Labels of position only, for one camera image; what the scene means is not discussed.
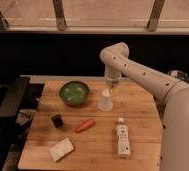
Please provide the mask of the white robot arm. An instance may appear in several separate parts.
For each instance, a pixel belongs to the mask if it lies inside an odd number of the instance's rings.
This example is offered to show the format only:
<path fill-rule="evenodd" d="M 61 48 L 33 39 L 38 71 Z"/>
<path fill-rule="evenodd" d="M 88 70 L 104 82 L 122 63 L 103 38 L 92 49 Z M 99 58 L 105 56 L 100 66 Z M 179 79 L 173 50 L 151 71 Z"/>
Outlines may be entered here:
<path fill-rule="evenodd" d="M 189 83 L 128 56 L 129 47 L 123 42 L 100 52 L 107 83 L 115 87 L 125 75 L 165 105 L 159 171 L 189 171 Z"/>

